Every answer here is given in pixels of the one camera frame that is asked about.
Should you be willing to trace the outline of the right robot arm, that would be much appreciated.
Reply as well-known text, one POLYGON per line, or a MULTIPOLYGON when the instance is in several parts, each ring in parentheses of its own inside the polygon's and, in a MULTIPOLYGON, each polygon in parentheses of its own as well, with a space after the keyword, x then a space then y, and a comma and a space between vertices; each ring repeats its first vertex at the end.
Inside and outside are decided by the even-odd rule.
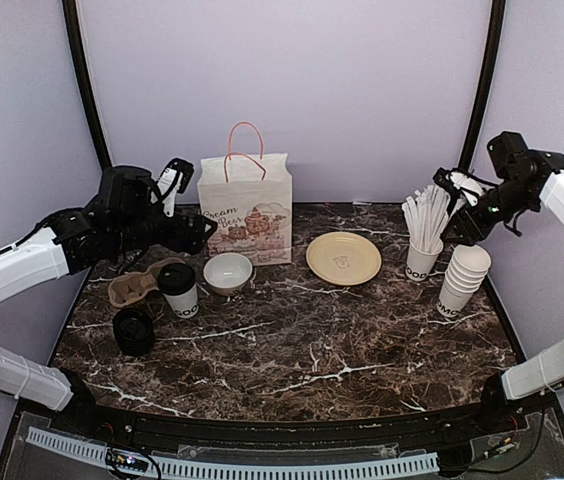
MULTIPOLYGON (((487 144, 498 183, 483 180, 480 189, 470 182, 478 177, 454 168, 436 171, 433 181, 452 201, 448 225, 441 237, 473 246, 502 224, 514 235, 518 218, 527 211, 547 209, 564 227, 564 154, 531 149, 517 132, 504 131, 487 144)), ((511 404, 564 386, 564 339, 529 360, 491 376, 472 413, 472 424, 483 434, 496 432, 511 416, 511 404)))

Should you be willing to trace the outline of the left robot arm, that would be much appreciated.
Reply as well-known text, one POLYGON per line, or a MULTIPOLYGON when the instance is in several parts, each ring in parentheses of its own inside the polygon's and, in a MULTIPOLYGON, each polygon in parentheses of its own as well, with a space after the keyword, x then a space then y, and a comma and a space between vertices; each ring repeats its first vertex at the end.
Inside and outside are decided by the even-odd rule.
MULTIPOLYGON (((39 284, 75 275, 102 260, 161 245, 197 254, 217 229, 215 221, 178 211, 175 197, 194 173, 171 160, 158 179, 135 166, 106 168, 98 193, 81 208, 57 211, 22 239, 0 249, 0 303, 39 284)), ((88 387, 72 371, 41 365, 0 346, 0 392, 53 411, 82 436, 103 427, 88 387)))

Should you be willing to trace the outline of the black coffee cup lid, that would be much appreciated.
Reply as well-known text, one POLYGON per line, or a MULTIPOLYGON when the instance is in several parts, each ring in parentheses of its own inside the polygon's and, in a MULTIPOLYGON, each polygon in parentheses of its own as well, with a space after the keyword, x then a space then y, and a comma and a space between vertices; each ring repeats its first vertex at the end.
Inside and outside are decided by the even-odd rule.
POLYGON ((179 296, 189 292, 196 284, 194 269, 185 263, 170 263, 163 266, 157 277, 161 293, 179 296))

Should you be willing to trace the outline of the white paper cup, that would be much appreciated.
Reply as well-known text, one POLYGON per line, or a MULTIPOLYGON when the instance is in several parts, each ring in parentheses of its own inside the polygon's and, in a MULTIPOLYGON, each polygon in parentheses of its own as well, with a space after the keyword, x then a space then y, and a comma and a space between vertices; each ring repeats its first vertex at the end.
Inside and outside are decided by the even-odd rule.
POLYGON ((199 311, 198 291, 197 286, 192 286, 188 291, 178 294, 170 295, 166 292, 163 293, 168 305, 171 307, 173 313, 182 319, 188 319, 195 316, 199 311))

